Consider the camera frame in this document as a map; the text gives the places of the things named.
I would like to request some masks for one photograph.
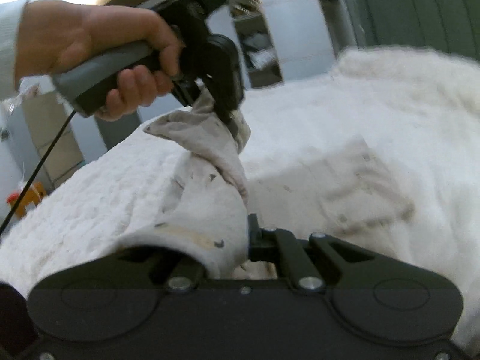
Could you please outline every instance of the bed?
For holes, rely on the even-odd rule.
[[[415,212],[371,231],[332,233],[452,280],[465,298],[453,339],[470,354],[480,352],[479,83],[473,60],[349,49],[329,74],[247,92],[242,111],[252,135],[240,156],[249,210],[261,225],[306,238],[322,230],[311,169],[327,153],[365,140]],[[185,150],[142,127],[4,237],[1,280],[27,296],[45,276],[93,260],[119,235],[155,221]]]

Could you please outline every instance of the black cable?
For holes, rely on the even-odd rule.
[[[73,111],[70,116],[67,118],[67,120],[65,121],[65,123],[63,124],[63,126],[61,127],[60,131],[58,132],[58,134],[56,135],[56,137],[54,138],[53,142],[50,144],[48,150],[45,152],[45,154],[43,155],[42,159],[40,160],[40,162],[38,163],[37,167],[35,168],[35,170],[33,171],[32,175],[30,176],[30,178],[28,179],[27,181],[27,184],[25,185],[25,187],[23,188],[22,190],[22,193],[20,193],[20,196],[18,197],[18,199],[16,200],[15,204],[13,205],[13,207],[10,209],[10,212],[8,213],[7,217],[5,218],[5,220],[3,221],[1,227],[0,227],[0,237],[2,236],[3,232],[7,229],[7,226],[8,226],[8,223],[10,223],[11,219],[13,218],[13,216],[15,215],[15,212],[17,211],[18,207],[20,206],[20,203],[22,202],[23,198],[25,197],[26,193],[28,192],[28,190],[30,189],[30,187],[32,186],[33,182],[35,181],[35,178],[37,177],[37,174],[40,172],[40,169],[42,168],[43,164],[45,163],[47,157],[50,155],[53,147],[57,144],[57,142],[59,141],[59,139],[61,138],[61,136],[63,135],[63,132],[65,131],[65,129],[68,127],[70,121],[72,120],[72,118],[75,116],[77,112],[76,111]]]

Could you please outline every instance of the orange container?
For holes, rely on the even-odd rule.
[[[30,189],[27,191],[25,197],[23,197],[22,202],[18,206],[17,210],[15,211],[15,215],[21,219],[27,215],[27,212],[33,210],[37,207],[43,198],[47,195],[45,188],[43,187],[42,183],[37,181],[33,183]],[[20,197],[20,192],[11,193],[10,196],[7,198],[7,203],[10,207],[15,205],[15,202]]]

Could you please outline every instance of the human hand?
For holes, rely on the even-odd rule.
[[[159,50],[162,71],[145,66],[118,74],[118,89],[106,96],[98,116],[117,120],[155,97],[169,93],[179,73],[182,43],[169,25],[149,9],[36,1],[26,5],[19,26],[15,80],[29,75],[69,71],[112,47],[146,40]]]

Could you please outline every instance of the white fluffy blanket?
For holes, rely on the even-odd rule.
[[[416,214],[334,235],[450,278],[465,298],[454,340],[479,352],[480,66],[435,52],[350,50],[328,75],[249,91],[242,110],[252,136],[241,160],[262,197],[263,225],[298,237],[319,230],[314,197],[302,187],[316,182],[312,167],[364,138],[414,198]],[[138,129],[12,230],[0,246],[0,278],[27,295],[44,276],[152,223],[182,153]]]

